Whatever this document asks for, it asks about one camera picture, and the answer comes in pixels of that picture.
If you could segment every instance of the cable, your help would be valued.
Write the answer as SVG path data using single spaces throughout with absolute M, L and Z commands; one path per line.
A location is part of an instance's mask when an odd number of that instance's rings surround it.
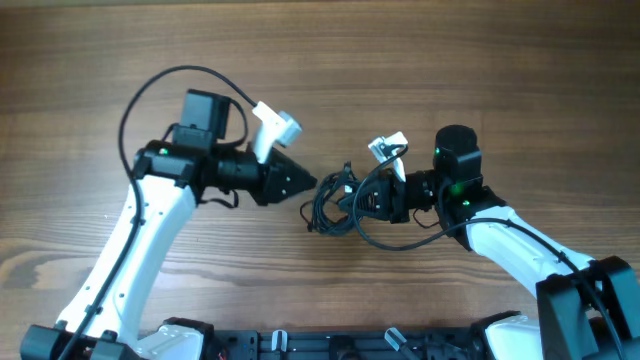
M 318 186 L 313 200 L 307 201 L 300 206 L 300 216 L 307 223 L 307 230 L 310 232 L 315 230 L 320 234 L 331 236 L 342 236 L 351 231 L 354 226 L 354 218 L 351 214 L 333 221 L 325 213 L 324 206 L 327 202 L 338 204 L 329 199 L 343 186 L 349 186 L 354 189 L 359 185 L 360 181 L 353 173 L 350 163 L 346 163 L 341 172 L 335 172 L 325 177 Z M 308 205 L 312 205 L 311 220 L 307 219 L 303 213 L 303 209 Z
M 251 100 L 251 98 L 247 96 L 247 94 L 245 94 L 244 91 L 242 91 L 236 84 L 231 82 L 231 80 L 227 79 L 224 75 L 220 74 L 215 70 L 206 68 L 204 66 L 197 66 L 197 65 L 180 65 L 180 66 L 174 66 L 166 70 L 163 70 L 157 75 L 153 76 L 151 79 L 147 80 L 147 82 L 144 85 L 142 85 L 142 87 L 135 93 L 133 98 L 129 101 L 129 104 L 127 105 L 127 108 L 124 114 L 122 115 L 122 118 L 120 119 L 120 126 L 118 128 L 118 154 L 120 156 L 120 161 L 122 162 L 122 166 L 124 167 L 125 173 L 127 174 L 127 178 L 129 178 L 129 183 L 131 184 L 131 188 L 133 190 L 133 194 L 136 202 L 136 213 L 133 217 L 133 224 L 131 226 L 131 231 L 129 232 L 129 236 L 127 237 L 127 241 L 122 247 L 122 251 L 120 252 L 120 255 L 118 255 L 118 258 L 116 259 L 116 262 L 114 263 L 113 268 L 111 268 L 111 271 L 109 271 L 109 274 L 107 275 L 104 283 L 100 287 L 100 290 L 98 291 L 98 294 L 96 295 L 93 303 L 87 308 L 86 315 L 82 319 L 82 322 L 80 322 L 80 325 L 76 329 L 75 333 L 73 334 L 73 336 L 71 336 L 71 339 L 69 340 L 67 345 L 64 347 L 64 350 L 58 357 L 59 360 L 66 359 L 74 351 L 74 346 L 76 342 L 78 341 L 82 333 L 84 333 L 85 329 L 89 325 L 89 322 L 91 322 L 91 319 L 93 319 L 93 316 L 98 311 L 98 308 L 100 307 L 100 304 L 102 304 L 102 301 L 104 300 L 104 296 L 109 290 L 109 287 L 113 282 L 113 279 L 118 274 L 118 271 L 122 266 L 122 263 L 124 262 L 125 258 L 129 253 L 129 249 L 131 248 L 131 245 L 133 245 L 133 241 L 135 240 L 135 237 L 138 233 L 138 229 L 140 227 L 140 219 L 142 219 L 142 209 L 143 209 L 142 194 L 140 194 L 140 188 L 138 187 L 138 183 L 133 176 L 133 173 L 131 171 L 131 166 L 129 166 L 129 162 L 127 161 L 127 157 L 124 151 L 124 126 L 127 122 L 127 119 L 129 118 L 129 114 L 131 113 L 133 106 L 140 99 L 144 91 L 147 90 L 147 88 L 149 88 L 149 86 L 151 86 L 153 83 L 155 83 L 165 75 L 171 74 L 176 71 L 182 71 L 182 70 L 202 71 L 207 74 L 213 75 L 218 79 L 222 80 L 223 82 L 225 82 L 232 89 L 234 89 L 249 104 L 251 104 L 251 106 L 255 107 L 257 105 L 255 101 Z M 234 105 L 237 106 L 238 110 L 240 111 L 240 113 L 244 118 L 244 111 L 242 111 L 242 107 L 237 102 L 235 102 L 235 100 L 232 100 L 232 101 L 234 102 Z M 246 138 L 246 133 L 248 132 L 247 127 L 248 125 L 246 124 L 246 118 L 245 118 L 245 135 L 243 136 L 242 139 Z
M 418 219 L 416 219 L 416 213 L 418 212 L 418 210 L 420 210 L 420 209 L 415 209 L 415 210 L 413 211 L 413 215 L 412 215 L 412 217 L 413 217 L 413 221 L 415 221 L 415 222 L 416 222 L 416 224 L 418 224 L 418 226 L 420 226 L 421 228 L 423 228 L 423 229 L 431 229 L 432 227 L 434 227 L 434 226 L 436 226 L 436 225 L 439 225 L 439 224 L 440 224 L 440 221 L 436 221 L 436 222 L 434 222 L 434 223 L 433 223 L 433 224 L 431 224 L 431 225 L 425 225 L 425 224 L 421 223 L 420 221 L 418 221 Z

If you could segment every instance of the wire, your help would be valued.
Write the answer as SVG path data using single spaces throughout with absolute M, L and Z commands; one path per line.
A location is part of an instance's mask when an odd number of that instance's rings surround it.
M 315 230 L 323 235 L 342 236 L 351 231 L 354 226 L 354 218 L 351 214 L 347 214 L 337 221 L 331 220 L 324 211 L 327 202 L 338 205 L 337 202 L 331 201 L 331 197 L 342 188 L 349 186 L 352 189 L 360 185 L 360 181 L 351 170 L 351 164 L 346 163 L 341 172 L 329 174 L 322 180 L 316 191 L 313 200 L 307 201 L 300 206 L 300 216 L 307 223 L 307 230 L 310 232 Z M 304 216 L 305 207 L 312 205 L 311 220 Z
M 415 209 L 415 210 L 413 211 L 413 215 L 412 215 L 412 217 L 413 217 L 413 221 L 415 221 L 415 222 L 416 222 L 416 224 L 418 224 L 418 226 L 420 226 L 421 228 L 423 228 L 423 229 L 431 229 L 432 227 L 434 227 L 434 226 L 436 226 L 436 225 L 439 225 L 439 224 L 440 224 L 440 221 L 436 221 L 436 222 L 434 222 L 434 223 L 433 223 L 433 224 L 431 224 L 431 225 L 425 225 L 425 224 L 421 223 L 420 221 L 418 221 L 418 219 L 416 219 L 416 213 L 418 212 L 418 210 L 420 210 L 420 209 Z
M 162 135 L 162 138 L 160 140 L 167 141 L 167 138 L 169 137 L 171 132 L 173 132 L 173 129 L 175 129 L 175 127 L 178 126 L 178 125 L 180 125 L 180 124 L 173 123 L 173 124 L 169 125 L 169 127 L 167 128 L 167 131 L 164 132 L 164 135 Z
M 69 340 L 67 345 L 64 347 L 64 350 L 60 354 L 60 357 L 58 357 L 58 359 L 60 360 L 66 359 L 74 351 L 74 346 L 76 342 L 78 341 L 82 333 L 84 333 L 85 329 L 89 325 L 89 322 L 91 322 L 91 319 L 93 319 L 94 315 L 97 313 L 100 307 L 100 304 L 102 304 L 102 301 L 104 300 L 104 296 L 109 290 L 109 287 L 111 287 L 111 283 L 113 282 L 113 279 L 118 274 L 120 267 L 122 267 L 122 263 L 126 259 L 129 253 L 129 249 L 133 245 L 133 242 L 136 238 L 138 229 L 140 228 L 140 219 L 142 219 L 142 210 L 143 210 L 142 194 L 140 193 L 140 188 L 138 187 L 138 183 L 135 177 L 133 176 L 133 173 L 131 171 L 131 166 L 129 166 L 129 162 L 127 161 L 127 157 L 124 151 L 124 126 L 127 122 L 127 119 L 129 118 L 129 114 L 131 113 L 133 106 L 140 99 L 144 91 L 147 90 L 147 88 L 149 88 L 149 86 L 151 86 L 153 83 L 155 83 L 165 75 L 174 73 L 176 71 L 182 71 L 182 70 L 201 71 L 201 72 L 205 72 L 207 74 L 213 75 L 218 79 L 222 80 L 223 82 L 225 82 L 232 89 L 234 89 L 249 104 L 251 104 L 251 106 L 255 107 L 257 105 L 255 101 L 251 100 L 251 98 L 247 96 L 247 94 L 245 94 L 244 91 L 242 91 L 236 84 L 231 82 L 231 80 L 227 79 L 224 75 L 220 74 L 215 70 L 206 68 L 204 66 L 197 66 L 197 65 L 180 65 L 180 66 L 174 66 L 166 70 L 163 70 L 157 75 L 153 76 L 151 79 L 147 80 L 147 82 L 144 85 L 142 85 L 142 87 L 135 93 L 133 98 L 129 101 L 129 104 L 127 105 L 127 108 L 124 114 L 122 115 L 122 118 L 120 119 L 120 126 L 118 128 L 118 154 L 120 156 L 120 161 L 122 162 L 122 166 L 124 167 L 124 171 L 127 174 L 127 178 L 129 179 L 129 183 L 131 184 L 131 188 L 133 190 L 135 203 L 136 203 L 136 212 L 133 217 L 133 224 L 131 226 L 131 231 L 129 232 L 129 236 L 127 237 L 127 241 L 122 247 L 122 251 L 120 252 L 120 255 L 118 255 L 118 258 L 116 259 L 116 262 L 114 263 L 113 268 L 111 268 L 111 271 L 109 271 L 109 274 L 107 275 L 104 283 L 100 287 L 100 290 L 98 291 L 98 294 L 96 295 L 93 303 L 87 308 L 86 315 L 80 322 L 80 325 L 78 325 L 78 328 L 76 329 L 75 333 L 73 334 L 73 336 L 71 336 L 71 339 Z M 232 99 L 232 102 L 234 103 L 234 105 L 236 105 L 236 107 L 242 114 L 243 118 L 245 118 L 244 111 L 242 111 L 242 107 L 240 106 L 240 104 L 235 102 L 235 100 L 233 99 Z M 245 118 L 245 135 L 243 136 L 242 139 L 246 139 L 246 136 L 247 136 L 246 134 L 248 132 L 247 127 L 248 125 L 246 123 L 246 118 Z

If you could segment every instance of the wooden table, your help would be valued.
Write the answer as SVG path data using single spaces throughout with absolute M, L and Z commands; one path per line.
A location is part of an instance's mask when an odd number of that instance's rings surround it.
M 126 195 L 119 118 L 147 78 L 184 63 L 219 70 L 299 119 L 305 131 L 285 152 L 318 178 L 347 160 L 364 175 L 376 164 L 369 140 L 398 130 L 411 144 L 407 171 L 428 169 L 439 128 L 472 126 L 486 183 L 525 220 L 640 269 L 639 9 L 426 1 L 3 10 L 0 357 L 16 357 L 29 324 L 52 325 L 90 272 Z M 131 156 L 179 119 L 188 87 L 235 96 L 203 74 L 162 80 L 127 126 Z M 311 195 L 259 208 L 243 194 L 233 211 L 198 208 L 155 282 L 143 329 L 170 316 L 262 330 L 466 325 L 508 309 L 535 316 L 519 284 L 454 240 L 389 253 L 357 234 L 308 233 L 298 207 Z M 415 223 L 364 226 L 389 244 L 430 234 Z

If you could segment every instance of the tabletop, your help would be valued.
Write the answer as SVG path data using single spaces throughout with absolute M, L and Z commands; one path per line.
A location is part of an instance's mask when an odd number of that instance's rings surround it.
M 0 10 L 0 358 L 16 357 L 30 324 L 52 325 L 91 271 L 126 196 L 120 116 L 145 80 L 179 64 L 211 67 L 294 115 L 304 131 L 283 151 L 319 179 L 348 160 L 364 176 L 376 165 L 369 141 L 396 131 L 410 144 L 407 172 L 429 169 L 437 130 L 470 126 L 485 183 L 523 219 L 640 269 L 639 10 L 605 1 Z M 188 88 L 238 98 L 205 74 L 161 80 L 127 125 L 130 157 L 179 119 Z M 253 133 L 259 121 L 249 121 Z M 522 286 L 453 239 L 392 253 L 357 233 L 307 232 L 298 208 L 311 197 L 258 207 L 241 194 L 238 209 L 198 207 L 142 328 L 171 316 L 258 330 L 536 316 Z M 414 222 L 363 226 L 395 245 L 432 234 Z

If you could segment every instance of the green led light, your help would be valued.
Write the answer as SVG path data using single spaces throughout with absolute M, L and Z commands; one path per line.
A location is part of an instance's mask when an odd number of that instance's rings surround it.
M 449 192 L 452 196 L 458 196 L 464 192 L 464 187 L 460 184 L 451 185 Z

